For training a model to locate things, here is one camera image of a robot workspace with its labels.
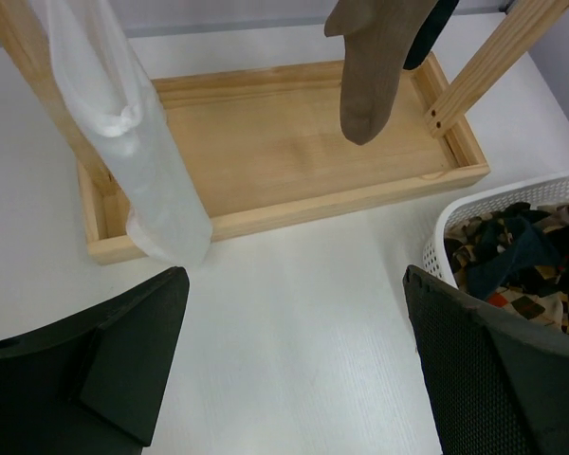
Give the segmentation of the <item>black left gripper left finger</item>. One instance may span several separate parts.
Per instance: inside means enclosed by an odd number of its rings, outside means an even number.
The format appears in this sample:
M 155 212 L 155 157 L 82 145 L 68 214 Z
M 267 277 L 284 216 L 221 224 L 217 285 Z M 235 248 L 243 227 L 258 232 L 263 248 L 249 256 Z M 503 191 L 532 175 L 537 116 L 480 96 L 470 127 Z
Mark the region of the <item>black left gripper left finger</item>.
M 172 267 L 0 340 L 0 454 L 139 454 L 153 440 L 190 281 Z

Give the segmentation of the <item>dark navy sock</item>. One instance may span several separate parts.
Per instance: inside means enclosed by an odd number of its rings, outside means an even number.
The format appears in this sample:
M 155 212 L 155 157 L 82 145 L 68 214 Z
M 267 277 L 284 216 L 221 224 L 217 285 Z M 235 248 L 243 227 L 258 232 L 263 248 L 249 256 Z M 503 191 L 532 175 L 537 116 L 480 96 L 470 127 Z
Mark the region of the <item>dark navy sock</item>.
M 436 2 L 413 40 L 403 65 L 404 70 L 414 70 L 425 61 L 458 3 L 459 0 L 438 0 Z

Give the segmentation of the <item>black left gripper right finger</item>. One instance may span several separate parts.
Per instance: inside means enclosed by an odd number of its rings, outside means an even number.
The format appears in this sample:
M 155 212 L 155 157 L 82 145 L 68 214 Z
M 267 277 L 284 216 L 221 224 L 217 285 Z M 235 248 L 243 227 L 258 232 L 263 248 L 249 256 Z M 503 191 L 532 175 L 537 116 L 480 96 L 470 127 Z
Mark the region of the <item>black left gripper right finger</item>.
M 569 336 L 421 268 L 403 277 L 445 454 L 569 454 Z

